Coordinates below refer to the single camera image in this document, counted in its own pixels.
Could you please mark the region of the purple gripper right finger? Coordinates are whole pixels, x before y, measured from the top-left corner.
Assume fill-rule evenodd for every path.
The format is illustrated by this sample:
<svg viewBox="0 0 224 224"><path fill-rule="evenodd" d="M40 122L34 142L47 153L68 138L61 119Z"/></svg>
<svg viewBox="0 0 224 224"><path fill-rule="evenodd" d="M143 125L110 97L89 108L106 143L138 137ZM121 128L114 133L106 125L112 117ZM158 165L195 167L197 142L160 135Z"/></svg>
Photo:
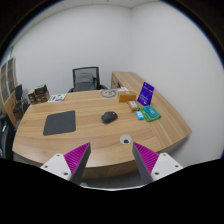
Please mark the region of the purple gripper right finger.
<svg viewBox="0 0 224 224"><path fill-rule="evenodd" d="M182 166L169 154L158 154L136 142L133 143L132 153L144 184L149 184L182 169Z"/></svg>

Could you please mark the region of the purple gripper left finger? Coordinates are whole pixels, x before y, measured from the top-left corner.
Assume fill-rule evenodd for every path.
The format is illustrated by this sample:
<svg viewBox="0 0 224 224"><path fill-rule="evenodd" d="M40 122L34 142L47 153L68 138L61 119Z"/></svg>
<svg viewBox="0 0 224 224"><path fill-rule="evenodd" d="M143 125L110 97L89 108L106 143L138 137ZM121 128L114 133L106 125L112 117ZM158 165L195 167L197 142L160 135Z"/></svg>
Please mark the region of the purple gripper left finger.
<svg viewBox="0 0 224 224"><path fill-rule="evenodd" d="M57 153L41 169L79 185L91 154L91 144L81 145L65 155Z"/></svg>

